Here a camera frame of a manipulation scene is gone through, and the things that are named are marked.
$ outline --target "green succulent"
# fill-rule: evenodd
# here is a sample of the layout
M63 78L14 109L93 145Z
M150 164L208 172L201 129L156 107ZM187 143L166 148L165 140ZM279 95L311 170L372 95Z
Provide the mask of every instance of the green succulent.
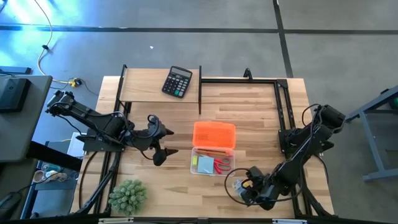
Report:
M125 180L109 195L112 209L125 216L137 214L147 200L147 189L140 180Z

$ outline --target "white cable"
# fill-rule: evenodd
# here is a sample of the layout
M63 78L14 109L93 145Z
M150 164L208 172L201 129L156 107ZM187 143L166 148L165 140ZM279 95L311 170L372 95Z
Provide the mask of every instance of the white cable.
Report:
M34 0L34 1L36 2L37 6L40 8L40 10L43 12L43 14L45 15L45 17L47 18L47 21L49 22L49 25L50 25L51 34L50 34L49 41L47 41L47 44L46 44L46 46L48 47L48 46L49 46L49 43L50 43L50 41L51 41L51 39L52 39L52 25L51 25L51 22L50 22L49 17L47 16L47 14L46 14L45 11L43 10L43 8L40 6L40 4L39 4L36 0ZM40 55L39 55L39 57L38 57L38 59L37 59L37 68L39 68L39 70L40 70L40 72L42 73L42 75L46 75L46 74L43 72L42 68L40 67L40 61L42 60L44 51L45 51L45 49L43 48L42 53L40 53ZM69 83L69 82L66 82L66 81L60 81L60 80L56 80L56 79L53 79L52 81L53 81L53 82L59 82L59 83Z

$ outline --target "gray concrete floor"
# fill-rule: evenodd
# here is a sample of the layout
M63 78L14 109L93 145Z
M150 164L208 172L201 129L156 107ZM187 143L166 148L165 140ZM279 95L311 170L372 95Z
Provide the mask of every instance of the gray concrete floor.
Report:
M60 26L277 27L271 0L39 2L50 12L53 24ZM394 0L279 3L286 29L398 29L398 2ZM17 0L9 1L0 12L0 24L15 23L46 25L47 21L34 2ZM32 30L0 31L0 64L31 67L38 75L37 57L48 36L48 32ZM398 83L396 35L289 34L286 39L294 77L305 79L311 103L330 104L349 113ZM62 80L83 78L95 92L99 92L102 77L119 75L124 63L146 68L202 65L204 75L217 76L241 76L249 67L255 77L286 77L277 34L54 32L50 45L53 52L42 61L45 72ZM95 107L97 97L86 89L68 90L77 100ZM43 113L34 140L59 141L72 132L65 121ZM354 120L332 141L336 146L325 153L325 161L335 213L397 223L398 178L362 180L376 166L361 123Z

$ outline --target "paper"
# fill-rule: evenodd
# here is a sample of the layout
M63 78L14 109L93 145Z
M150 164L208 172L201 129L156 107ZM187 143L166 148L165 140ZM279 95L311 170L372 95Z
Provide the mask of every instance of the paper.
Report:
M214 158L199 157L198 172L202 174L213 174Z
M83 146L85 145L84 142L77 140L76 136L79 136L80 133L73 133L72 138L70 139L70 144L68 148L68 155L73 157L83 157Z

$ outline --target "orange lid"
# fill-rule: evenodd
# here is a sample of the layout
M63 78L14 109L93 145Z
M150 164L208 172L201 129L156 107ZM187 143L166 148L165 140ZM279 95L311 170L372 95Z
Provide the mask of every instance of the orange lid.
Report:
M235 125L214 122L197 121L193 126L193 145L227 147L234 149L236 140Z

